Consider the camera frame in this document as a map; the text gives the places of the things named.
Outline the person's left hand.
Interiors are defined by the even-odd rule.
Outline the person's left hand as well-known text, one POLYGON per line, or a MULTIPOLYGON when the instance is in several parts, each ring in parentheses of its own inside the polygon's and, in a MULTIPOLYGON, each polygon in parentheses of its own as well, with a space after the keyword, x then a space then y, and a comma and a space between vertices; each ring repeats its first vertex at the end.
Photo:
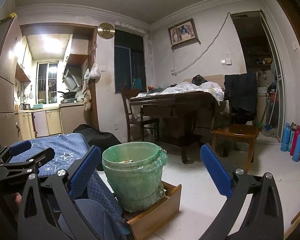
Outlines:
POLYGON ((22 199, 21 194, 19 194, 19 193, 14 194, 14 202, 17 206, 19 206, 21 204, 21 199, 22 199))

